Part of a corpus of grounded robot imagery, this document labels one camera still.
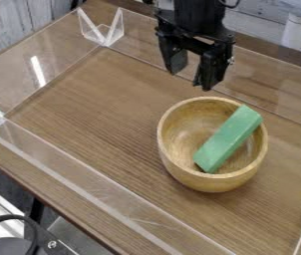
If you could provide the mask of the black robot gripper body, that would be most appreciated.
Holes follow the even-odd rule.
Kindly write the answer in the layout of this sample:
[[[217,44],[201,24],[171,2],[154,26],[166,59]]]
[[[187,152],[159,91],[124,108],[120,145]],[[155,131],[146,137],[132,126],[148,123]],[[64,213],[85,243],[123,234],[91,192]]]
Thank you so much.
[[[218,49],[231,56],[234,34],[223,25],[226,0],[154,0],[155,34],[176,37],[180,46],[196,55]]]

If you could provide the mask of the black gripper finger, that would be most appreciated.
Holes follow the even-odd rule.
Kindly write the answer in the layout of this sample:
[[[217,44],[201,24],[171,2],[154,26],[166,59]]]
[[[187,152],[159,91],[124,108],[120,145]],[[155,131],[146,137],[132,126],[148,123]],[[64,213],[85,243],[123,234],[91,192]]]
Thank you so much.
[[[192,84],[210,91],[223,81],[227,66],[229,58],[223,51],[218,49],[206,51],[199,57]]]
[[[175,75],[187,65],[187,51],[176,37],[156,34],[159,51],[167,71]]]

